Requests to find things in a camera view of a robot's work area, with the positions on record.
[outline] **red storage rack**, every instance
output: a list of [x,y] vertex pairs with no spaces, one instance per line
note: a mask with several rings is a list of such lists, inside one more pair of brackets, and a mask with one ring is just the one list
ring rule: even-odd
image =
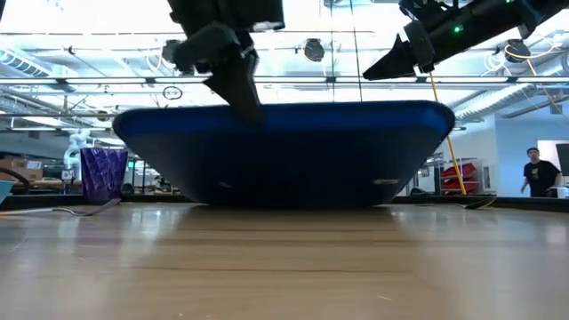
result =
[[[478,171],[476,159],[457,159],[459,170],[461,171],[462,181],[467,195],[475,195],[478,193]],[[457,196],[462,194],[459,177],[456,174],[454,164],[441,172],[441,193],[445,196]]]

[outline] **purple wastebasket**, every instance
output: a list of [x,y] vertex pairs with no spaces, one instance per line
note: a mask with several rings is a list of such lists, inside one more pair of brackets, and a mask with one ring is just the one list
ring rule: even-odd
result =
[[125,149],[81,149],[83,196],[88,203],[102,204],[121,196],[127,161]]

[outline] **man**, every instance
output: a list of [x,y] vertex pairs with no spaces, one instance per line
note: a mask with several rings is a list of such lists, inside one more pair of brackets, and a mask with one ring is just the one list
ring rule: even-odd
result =
[[527,156],[530,158],[530,163],[524,167],[522,193],[529,184],[532,197],[551,196],[551,187],[559,186],[561,183],[561,171],[551,162],[540,160],[540,150],[537,148],[527,149]]

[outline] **black cable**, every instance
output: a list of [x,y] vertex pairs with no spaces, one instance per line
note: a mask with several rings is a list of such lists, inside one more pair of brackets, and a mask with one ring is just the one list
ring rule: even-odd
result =
[[[166,95],[166,93],[168,92],[168,90],[171,90],[171,89],[174,89],[174,90],[176,91],[176,96],[174,96],[174,97],[168,97],[168,96]],[[162,96],[165,97],[165,98],[168,99],[168,100],[178,100],[178,99],[180,99],[183,95],[184,95],[184,92],[183,92],[179,87],[177,87],[177,86],[175,86],[175,85],[169,85],[169,86],[165,87],[165,88],[162,90]]]
[[0,167],[0,172],[16,178],[24,186],[24,191],[23,191],[24,194],[27,195],[29,193],[31,185],[29,183],[29,180],[26,179],[24,176],[17,173],[16,171],[10,170],[8,168],[3,168],[3,167]]
[[[349,9],[352,11],[352,22],[354,21],[354,0],[349,0]],[[356,47],[356,68],[357,68],[357,85],[359,86],[359,100],[364,102],[364,94],[362,92],[362,73],[359,70],[359,51],[357,49],[356,24],[352,23],[354,29],[354,46]]]

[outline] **ceiling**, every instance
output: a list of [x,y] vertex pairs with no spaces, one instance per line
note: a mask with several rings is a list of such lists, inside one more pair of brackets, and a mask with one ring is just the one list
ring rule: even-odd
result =
[[[330,10],[317,0],[284,0],[285,30],[253,35],[260,55],[256,76],[358,76],[391,48],[395,35],[409,21],[399,11],[397,1],[376,2],[354,0],[352,14],[349,5]],[[173,65],[161,58],[166,40],[185,38],[169,13],[166,0],[9,0],[0,23],[0,49],[25,57],[56,77],[177,76]],[[536,65],[569,48],[569,36],[542,41],[553,31],[567,30],[568,19],[569,11],[559,13],[526,41],[533,54],[549,51],[550,42],[557,44],[551,54],[536,60]],[[519,34],[513,29],[461,53],[439,64],[435,76],[500,75],[501,70],[488,72],[485,61],[498,44],[517,37]],[[308,61],[299,52],[298,48],[308,38],[320,39],[327,49],[322,62]],[[514,75],[528,72],[525,64],[506,63],[505,66]],[[0,65],[0,74],[27,76],[5,65]],[[62,92],[48,86],[22,84],[11,86],[10,90],[57,108],[74,106],[75,112],[84,113],[224,104],[202,84],[177,85],[183,92],[179,100],[166,99],[162,94],[165,87],[160,84],[82,84],[76,86],[74,92]],[[357,83],[331,87],[326,83],[277,82],[258,84],[258,89],[265,103],[433,98],[432,91],[424,86],[367,85],[360,92]],[[441,89],[440,97],[444,103],[453,104],[477,92],[480,92],[479,87],[465,84]],[[34,106],[23,107],[39,112]],[[109,122],[96,119],[86,119],[83,124],[110,126]]]

